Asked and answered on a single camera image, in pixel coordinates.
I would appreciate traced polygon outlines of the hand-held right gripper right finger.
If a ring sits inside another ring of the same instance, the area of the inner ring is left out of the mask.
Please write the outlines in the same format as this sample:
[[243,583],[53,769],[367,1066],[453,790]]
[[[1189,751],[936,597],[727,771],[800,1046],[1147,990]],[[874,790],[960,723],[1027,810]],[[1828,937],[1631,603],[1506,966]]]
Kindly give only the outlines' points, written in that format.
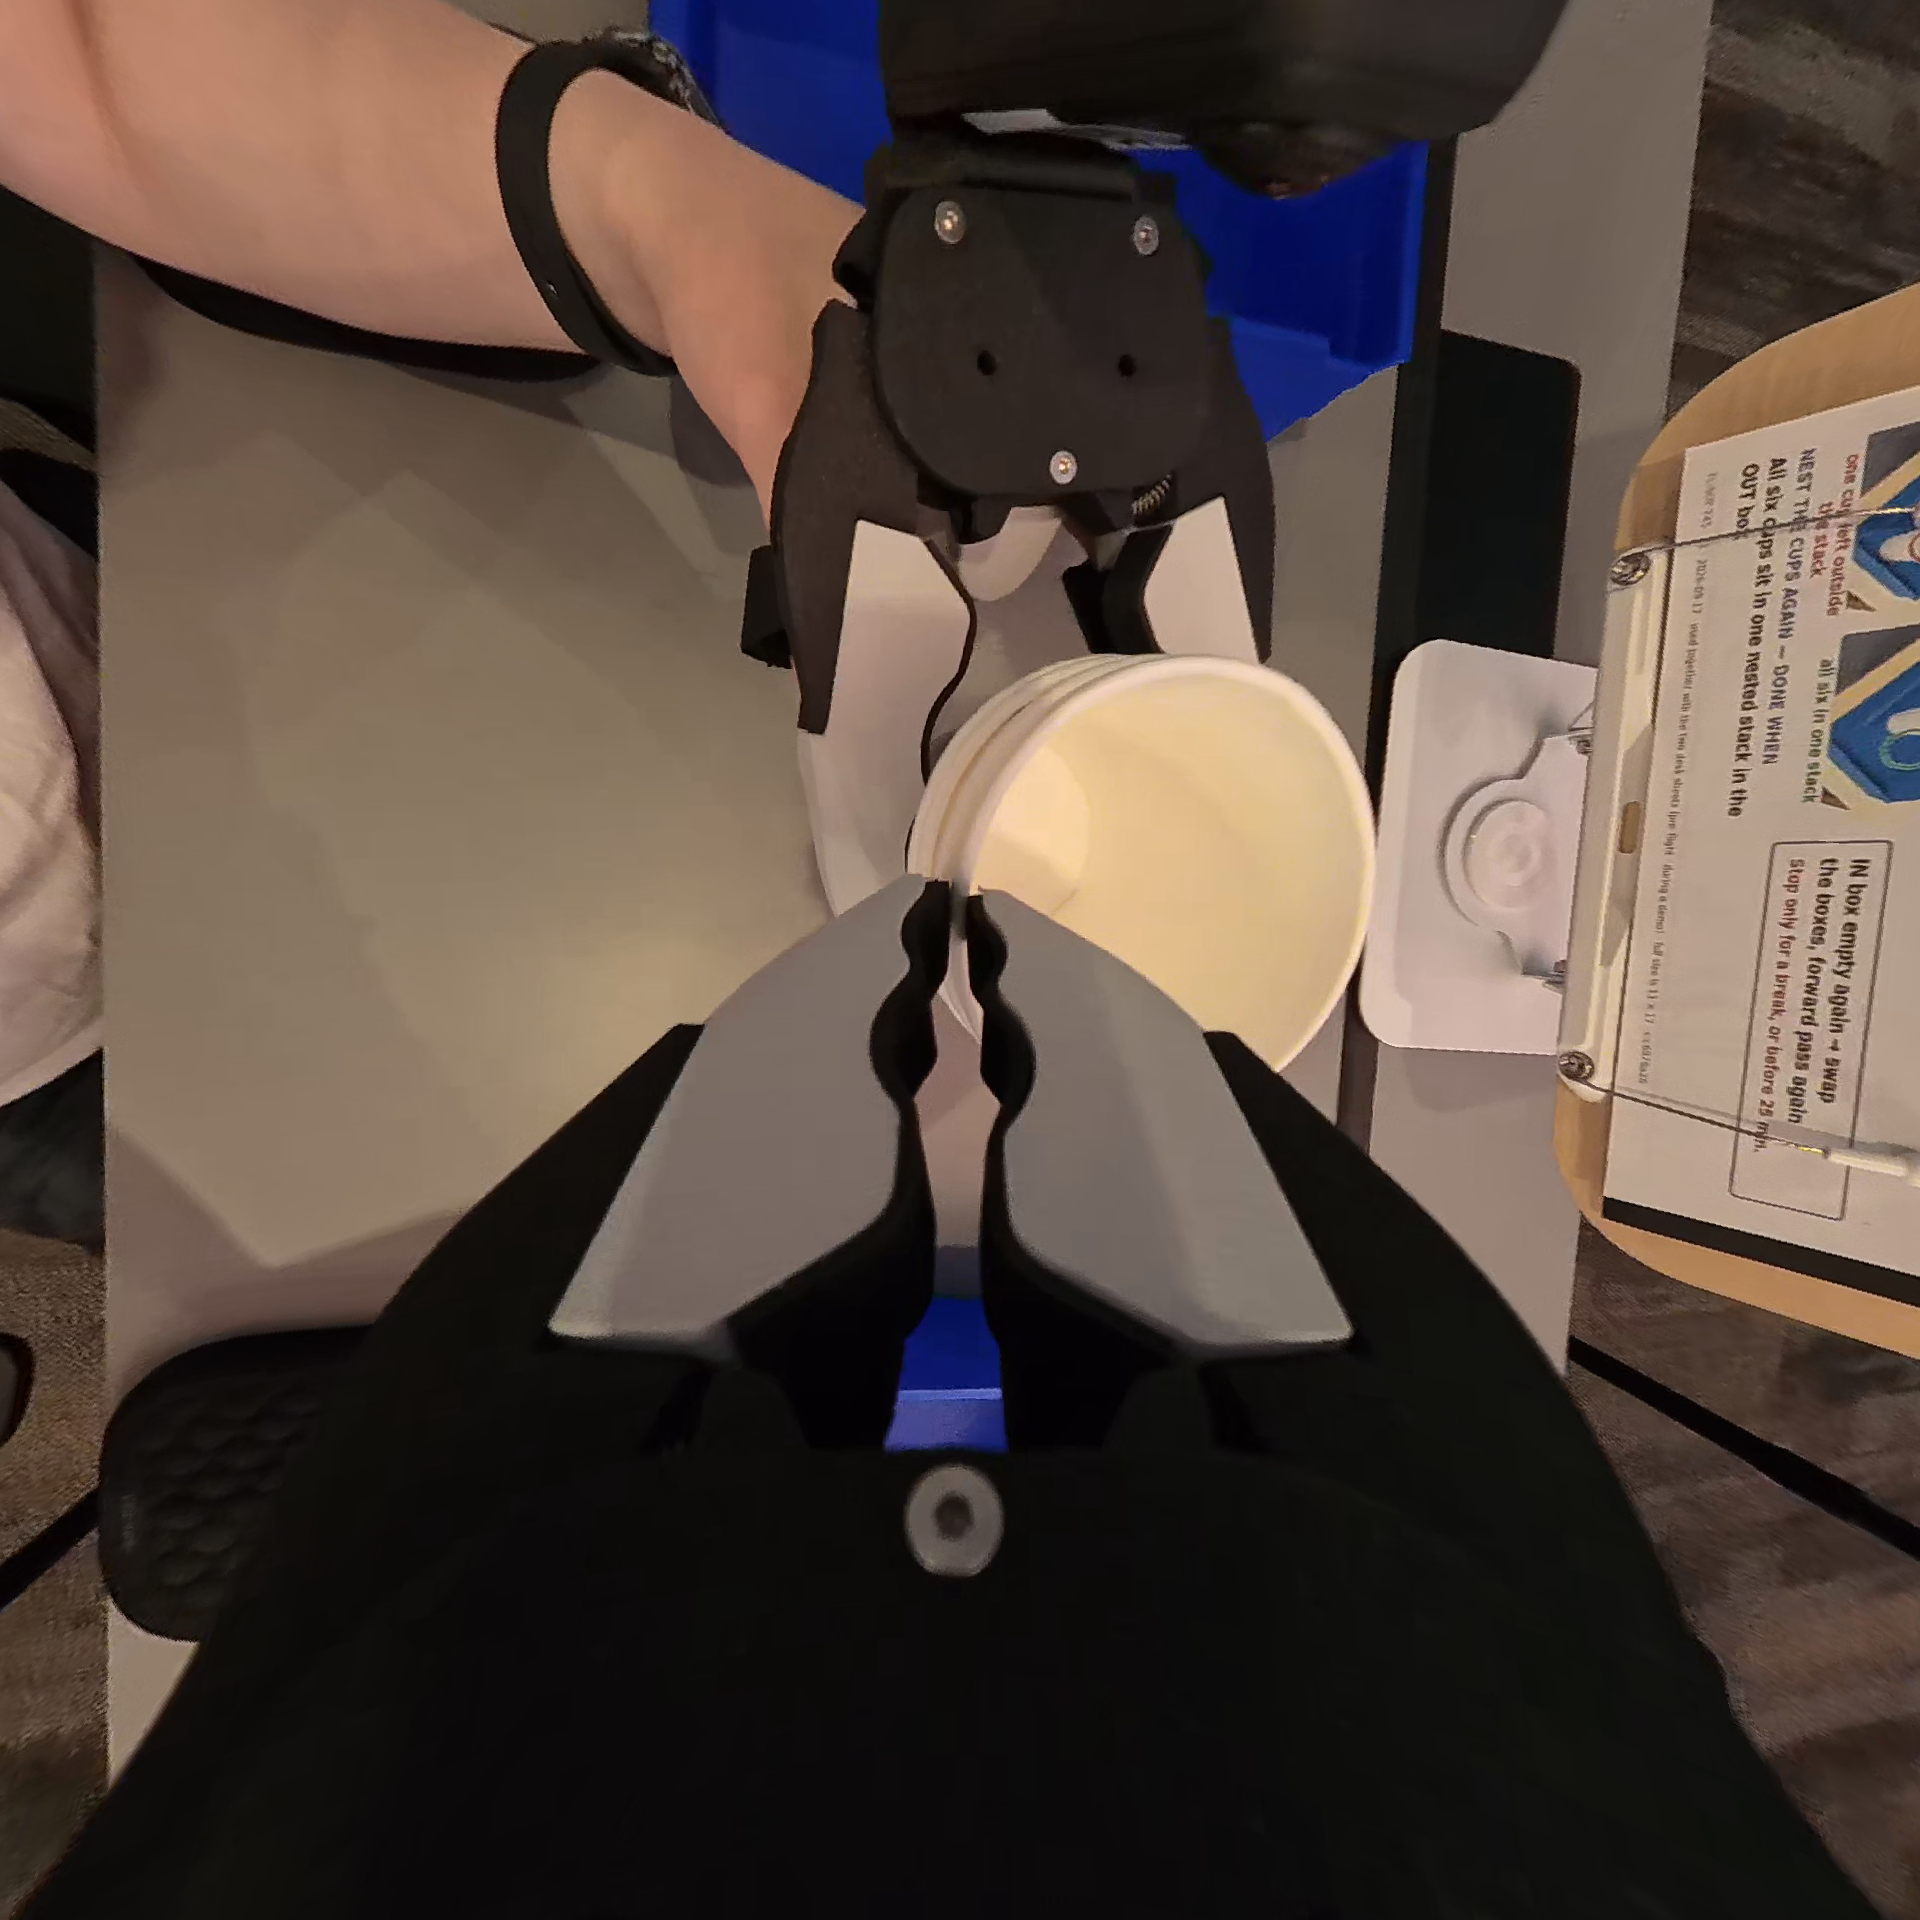
[[1144,1376],[1353,1342],[1204,1029],[1008,894],[977,895],[999,1103],[980,1297],[1008,1419],[1114,1419]]

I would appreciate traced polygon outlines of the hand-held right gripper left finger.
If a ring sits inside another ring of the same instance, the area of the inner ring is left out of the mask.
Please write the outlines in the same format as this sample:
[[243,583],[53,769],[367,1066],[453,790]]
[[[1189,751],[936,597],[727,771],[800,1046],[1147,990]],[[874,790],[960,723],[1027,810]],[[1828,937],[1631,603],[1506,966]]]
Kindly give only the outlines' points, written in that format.
[[937,1253],[917,1110],[937,992],[933,880],[885,885],[735,990],[552,1334],[754,1368],[793,1410],[892,1410]]

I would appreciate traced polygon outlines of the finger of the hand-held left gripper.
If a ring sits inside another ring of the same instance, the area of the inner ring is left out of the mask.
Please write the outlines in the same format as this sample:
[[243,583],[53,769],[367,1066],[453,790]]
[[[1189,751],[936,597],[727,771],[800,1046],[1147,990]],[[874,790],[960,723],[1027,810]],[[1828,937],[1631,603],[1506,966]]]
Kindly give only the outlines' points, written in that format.
[[1067,607],[1095,656],[1268,664],[1274,590],[1275,498],[1264,464],[1170,519],[1138,522],[1106,561],[1065,571]]
[[800,691],[800,784],[829,902],[899,880],[928,784],[931,729],[962,678],[977,607],[943,501],[871,419],[800,419],[751,571],[743,651]]

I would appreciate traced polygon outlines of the blue plastic bin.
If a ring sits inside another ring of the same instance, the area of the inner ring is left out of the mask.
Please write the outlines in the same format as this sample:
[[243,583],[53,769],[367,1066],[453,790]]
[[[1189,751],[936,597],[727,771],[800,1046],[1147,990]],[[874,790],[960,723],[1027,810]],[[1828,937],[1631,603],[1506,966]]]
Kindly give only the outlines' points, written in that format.
[[[865,199],[866,163],[889,137],[875,1],[652,1],[647,19],[738,141]],[[1268,439],[1408,359],[1424,143],[1301,199],[1261,199],[1192,150],[1135,158],[1172,179],[1211,267],[1209,307],[1233,326],[1241,385]]]
[[1001,1354],[979,1296],[937,1296],[904,1346],[889,1451],[1007,1451]]

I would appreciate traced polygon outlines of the person's left forearm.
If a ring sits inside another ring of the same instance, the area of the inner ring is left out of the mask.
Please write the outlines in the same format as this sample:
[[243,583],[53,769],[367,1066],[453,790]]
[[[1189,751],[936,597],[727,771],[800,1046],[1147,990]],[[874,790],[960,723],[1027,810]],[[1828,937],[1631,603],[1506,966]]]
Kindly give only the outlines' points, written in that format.
[[528,43],[453,5],[4,1],[4,190],[327,321],[573,350],[496,186]]

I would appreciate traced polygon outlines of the black flat mat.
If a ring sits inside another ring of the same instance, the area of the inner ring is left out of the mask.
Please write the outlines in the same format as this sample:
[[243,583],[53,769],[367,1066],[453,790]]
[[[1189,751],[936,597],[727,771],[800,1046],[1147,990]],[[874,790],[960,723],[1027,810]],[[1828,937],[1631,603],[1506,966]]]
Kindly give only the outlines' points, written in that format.
[[[1408,653],[1458,639],[1554,658],[1568,542],[1577,371],[1563,359],[1440,331],[1396,375],[1385,462],[1377,633],[1363,766],[1380,803],[1387,704]],[[1543,1058],[1380,1045],[1347,1018],[1340,1118],[1407,1187],[1464,1149],[1450,1103],[1549,1075]]]

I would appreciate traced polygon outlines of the black wristband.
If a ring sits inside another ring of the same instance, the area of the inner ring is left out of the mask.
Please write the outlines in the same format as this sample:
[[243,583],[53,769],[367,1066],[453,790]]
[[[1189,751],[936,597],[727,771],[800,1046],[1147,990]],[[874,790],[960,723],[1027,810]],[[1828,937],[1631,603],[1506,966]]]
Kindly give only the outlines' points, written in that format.
[[496,103],[499,199],[519,263],[571,346],[602,366],[672,376],[675,360],[617,321],[560,226],[549,163],[552,131],[565,90],[593,73],[611,73],[717,126],[693,65],[656,31],[609,26],[583,39],[531,41]]

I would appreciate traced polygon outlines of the instruction sheet on wooden stand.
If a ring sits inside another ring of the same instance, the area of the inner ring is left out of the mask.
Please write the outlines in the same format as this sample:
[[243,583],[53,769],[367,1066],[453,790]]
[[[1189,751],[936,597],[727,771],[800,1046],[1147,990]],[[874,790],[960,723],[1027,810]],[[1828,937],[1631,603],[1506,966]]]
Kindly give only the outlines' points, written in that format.
[[1915,1354],[1915,383],[1656,448],[1604,603],[1554,1149],[1673,1279]]

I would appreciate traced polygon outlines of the black wrist rest pad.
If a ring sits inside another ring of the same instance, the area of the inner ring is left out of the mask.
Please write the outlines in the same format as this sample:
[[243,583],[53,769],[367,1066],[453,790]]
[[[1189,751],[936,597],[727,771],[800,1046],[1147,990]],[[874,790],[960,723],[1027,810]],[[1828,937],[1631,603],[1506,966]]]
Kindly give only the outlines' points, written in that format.
[[274,1545],[277,1501],[341,1419],[377,1457],[419,1449],[428,1374],[367,1358],[375,1328],[229,1334],[161,1362],[119,1400],[101,1455],[101,1559],[115,1608],[149,1637],[203,1642]]

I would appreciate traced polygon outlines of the black display board stand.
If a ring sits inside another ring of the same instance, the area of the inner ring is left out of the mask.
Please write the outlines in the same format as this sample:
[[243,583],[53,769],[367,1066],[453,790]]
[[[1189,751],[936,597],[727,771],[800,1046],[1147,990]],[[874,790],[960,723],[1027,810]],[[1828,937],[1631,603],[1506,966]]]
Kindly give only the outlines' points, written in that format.
[[1843,1334],[1789,1334],[1770,1362],[1731,1354],[1706,1384],[1658,1377],[1575,1336],[1591,1377],[1861,1529],[1915,1529],[1915,1360]]

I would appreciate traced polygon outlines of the printed instruction sign board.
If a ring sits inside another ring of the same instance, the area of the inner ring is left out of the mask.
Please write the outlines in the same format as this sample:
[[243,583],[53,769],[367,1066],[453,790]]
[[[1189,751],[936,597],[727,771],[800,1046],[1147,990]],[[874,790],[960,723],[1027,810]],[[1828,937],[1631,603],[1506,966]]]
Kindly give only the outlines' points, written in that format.
[[1915,1302],[1915,389],[1682,462],[1601,1210]]

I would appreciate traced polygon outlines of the person's leg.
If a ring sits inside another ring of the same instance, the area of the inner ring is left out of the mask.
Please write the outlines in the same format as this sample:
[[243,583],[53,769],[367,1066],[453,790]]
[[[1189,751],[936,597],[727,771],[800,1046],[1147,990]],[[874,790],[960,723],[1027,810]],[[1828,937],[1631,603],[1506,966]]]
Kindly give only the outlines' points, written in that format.
[[4,432],[2,1102],[106,1034],[95,479],[50,427]]

